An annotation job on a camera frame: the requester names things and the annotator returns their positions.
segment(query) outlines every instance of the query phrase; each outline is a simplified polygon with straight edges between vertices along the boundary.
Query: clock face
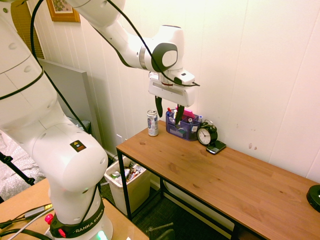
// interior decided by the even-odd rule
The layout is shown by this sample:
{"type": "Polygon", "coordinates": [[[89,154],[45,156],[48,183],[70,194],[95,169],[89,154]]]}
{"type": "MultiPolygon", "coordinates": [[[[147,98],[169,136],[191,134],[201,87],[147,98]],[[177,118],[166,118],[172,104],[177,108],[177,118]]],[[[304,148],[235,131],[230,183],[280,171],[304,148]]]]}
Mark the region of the clock face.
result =
{"type": "Polygon", "coordinates": [[[200,128],[198,131],[198,140],[203,145],[208,145],[211,141],[211,136],[206,128],[200,128]]]}

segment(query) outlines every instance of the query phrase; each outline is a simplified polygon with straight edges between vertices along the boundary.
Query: black alarm clock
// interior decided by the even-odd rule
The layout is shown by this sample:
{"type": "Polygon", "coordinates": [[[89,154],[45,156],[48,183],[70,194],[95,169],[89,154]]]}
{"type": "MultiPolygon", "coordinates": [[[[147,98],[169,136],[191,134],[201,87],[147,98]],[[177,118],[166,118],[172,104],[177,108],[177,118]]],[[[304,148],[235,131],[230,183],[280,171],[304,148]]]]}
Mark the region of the black alarm clock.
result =
{"type": "Polygon", "coordinates": [[[197,136],[202,145],[213,144],[218,139],[217,128],[212,121],[205,120],[201,123],[197,136]]]}

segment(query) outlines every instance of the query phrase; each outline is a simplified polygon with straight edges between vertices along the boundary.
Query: gray panel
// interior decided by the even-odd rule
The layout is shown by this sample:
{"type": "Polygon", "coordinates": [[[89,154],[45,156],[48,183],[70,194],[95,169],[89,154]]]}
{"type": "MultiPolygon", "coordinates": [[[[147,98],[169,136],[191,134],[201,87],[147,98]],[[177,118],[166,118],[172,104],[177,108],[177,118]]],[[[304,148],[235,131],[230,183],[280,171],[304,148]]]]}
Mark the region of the gray panel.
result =
{"type": "MultiPolygon", "coordinates": [[[[38,60],[77,116],[91,122],[92,135],[101,144],[87,72],[41,58],[38,60]]],[[[58,100],[65,115],[75,118],[60,96],[58,100]]]]}

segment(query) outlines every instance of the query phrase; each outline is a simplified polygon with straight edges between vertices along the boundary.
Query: black round object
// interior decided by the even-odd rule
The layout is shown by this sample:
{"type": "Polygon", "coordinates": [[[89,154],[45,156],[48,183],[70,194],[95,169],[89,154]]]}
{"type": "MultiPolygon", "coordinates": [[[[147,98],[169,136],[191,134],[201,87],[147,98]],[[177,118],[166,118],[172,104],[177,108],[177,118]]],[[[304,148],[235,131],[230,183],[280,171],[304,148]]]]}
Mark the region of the black round object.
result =
{"type": "Polygon", "coordinates": [[[310,205],[320,213],[320,185],[314,185],[309,188],[306,199],[310,205]]]}

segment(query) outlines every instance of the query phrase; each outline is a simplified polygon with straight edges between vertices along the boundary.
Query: table leg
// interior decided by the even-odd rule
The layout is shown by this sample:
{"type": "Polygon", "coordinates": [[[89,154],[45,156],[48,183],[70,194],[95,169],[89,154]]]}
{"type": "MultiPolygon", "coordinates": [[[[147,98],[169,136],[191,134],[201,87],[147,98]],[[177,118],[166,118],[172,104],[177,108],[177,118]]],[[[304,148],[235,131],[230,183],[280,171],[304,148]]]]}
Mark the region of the table leg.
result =
{"type": "Polygon", "coordinates": [[[164,179],[162,177],[160,177],[160,196],[163,199],[164,198],[164,189],[165,189],[165,183],[164,183],[164,179]]]}
{"type": "Polygon", "coordinates": [[[122,180],[122,187],[123,187],[123,194],[124,194],[124,201],[125,201],[125,206],[126,206],[127,217],[130,221],[132,221],[128,188],[127,188],[127,181],[126,181],[126,176],[125,176],[124,160],[122,158],[122,152],[120,152],[118,149],[116,151],[117,151],[118,159],[119,159],[119,167],[120,167],[120,173],[121,173],[121,180],[122,180]]]}
{"type": "Polygon", "coordinates": [[[240,228],[237,225],[234,225],[230,240],[239,240],[238,238],[239,230],[240,228]]]}

